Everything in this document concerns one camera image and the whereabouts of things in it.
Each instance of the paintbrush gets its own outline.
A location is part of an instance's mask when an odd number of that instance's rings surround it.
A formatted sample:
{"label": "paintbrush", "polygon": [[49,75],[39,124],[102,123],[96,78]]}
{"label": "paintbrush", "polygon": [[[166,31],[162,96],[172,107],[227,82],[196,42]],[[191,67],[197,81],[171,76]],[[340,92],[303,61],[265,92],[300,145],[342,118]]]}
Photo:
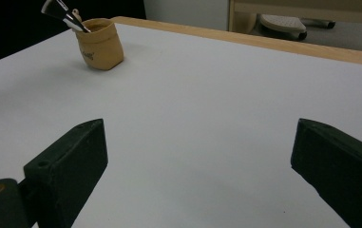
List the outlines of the paintbrush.
{"label": "paintbrush", "polygon": [[69,27],[83,31],[91,32],[68,10],[68,7],[62,0],[47,0],[42,6],[41,12],[51,17],[64,21]]}

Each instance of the wooden pencil holder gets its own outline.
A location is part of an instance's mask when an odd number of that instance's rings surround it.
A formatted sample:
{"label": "wooden pencil holder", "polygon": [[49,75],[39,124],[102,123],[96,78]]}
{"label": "wooden pencil holder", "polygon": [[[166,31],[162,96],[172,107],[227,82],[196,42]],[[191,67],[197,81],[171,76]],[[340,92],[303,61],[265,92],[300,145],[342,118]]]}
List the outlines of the wooden pencil holder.
{"label": "wooden pencil holder", "polygon": [[124,50],[115,23],[106,18],[83,22],[91,32],[75,30],[85,62],[93,68],[109,70],[124,59]]}

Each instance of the white table surface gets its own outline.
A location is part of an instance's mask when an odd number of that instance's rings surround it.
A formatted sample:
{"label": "white table surface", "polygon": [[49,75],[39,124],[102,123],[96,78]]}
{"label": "white table surface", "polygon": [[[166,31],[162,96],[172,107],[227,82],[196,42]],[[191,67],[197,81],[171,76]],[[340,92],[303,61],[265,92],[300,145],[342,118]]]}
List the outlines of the white table surface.
{"label": "white table surface", "polygon": [[0,179],[103,118],[109,164],[73,227],[348,227],[290,157],[299,118],[362,141],[362,65],[117,29],[109,71],[70,30],[0,60]]}

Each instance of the wooden table edge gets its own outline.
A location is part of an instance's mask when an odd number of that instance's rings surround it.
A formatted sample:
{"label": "wooden table edge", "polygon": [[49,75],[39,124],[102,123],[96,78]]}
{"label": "wooden table edge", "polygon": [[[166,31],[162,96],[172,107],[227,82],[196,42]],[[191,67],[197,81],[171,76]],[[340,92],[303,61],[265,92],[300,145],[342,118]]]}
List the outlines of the wooden table edge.
{"label": "wooden table edge", "polygon": [[157,30],[164,30],[170,32],[177,32],[180,34],[199,36],[203,38],[233,42],[237,44],[249,45],[259,48],[269,48],[274,50],[281,50],[296,54],[309,55],[314,57],[320,57],[325,59],[362,65],[362,51],[360,50],[305,44],[294,41],[285,41],[274,38],[241,34],[241,33],[235,33],[224,30],[197,28],[191,26],[183,26],[178,24],[123,17],[123,16],[113,17],[112,20],[117,24],[147,28],[147,29],[157,29]]}

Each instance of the cup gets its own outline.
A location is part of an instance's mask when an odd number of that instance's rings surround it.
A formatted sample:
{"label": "cup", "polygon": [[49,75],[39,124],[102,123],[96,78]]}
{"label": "cup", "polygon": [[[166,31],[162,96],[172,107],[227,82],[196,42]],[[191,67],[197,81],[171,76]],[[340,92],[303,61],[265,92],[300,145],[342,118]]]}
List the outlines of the cup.
{"label": "cup", "polygon": [[75,30],[84,61],[93,68],[109,70],[124,59],[124,50],[115,23],[106,18],[83,22],[91,32]]}

